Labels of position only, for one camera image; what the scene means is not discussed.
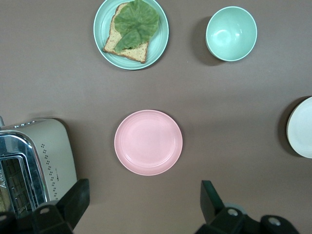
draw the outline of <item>green lettuce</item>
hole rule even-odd
[[[115,29],[122,38],[114,50],[134,49],[148,42],[158,29],[157,11],[142,0],[134,0],[125,5],[115,18]]]

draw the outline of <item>bread slice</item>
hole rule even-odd
[[[117,9],[116,12],[112,18],[111,21],[111,25],[110,25],[110,30],[109,30],[109,37],[106,41],[106,44],[103,48],[103,51],[106,53],[110,53],[113,55],[118,55],[118,56],[122,56],[122,57],[126,57],[128,59],[134,60],[134,61],[138,61],[141,63],[145,63],[146,62],[146,57],[147,57],[147,47],[149,44],[149,41],[146,43],[141,44],[138,48],[135,49],[124,49],[122,50],[120,53],[117,53],[114,48],[116,47],[117,43],[121,40],[121,35],[120,33],[115,29],[115,17],[120,13],[120,11],[122,10],[122,8],[127,5],[128,3],[122,3],[120,4]]]

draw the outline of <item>light green plate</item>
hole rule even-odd
[[[150,4],[159,14],[159,27],[156,33],[150,40],[145,63],[129,60],[120,56],[112,55],[103,52],[103,47],[109,36],[109,28],[112,17],[115,14],[116,8],[124,3],[130,2],[129,0],[106,0],[99,7],[93,25],[94,39],[100,53],[113,65],[127,69],[138,70],[150,66],[156,62],[164,52],[169,38],[169,25],[165,12],[155,0],[144,0]]]

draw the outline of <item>toaster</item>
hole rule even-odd
[[[77,182],[64,125],[53,118],[0,127],[0,212],[27,216]]]

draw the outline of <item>bowl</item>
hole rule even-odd
[[[218,59],[237,61],[253,49],[257,40],[257,25],[252,15],[238,6],[217,11],[209,20],[206,43]]]

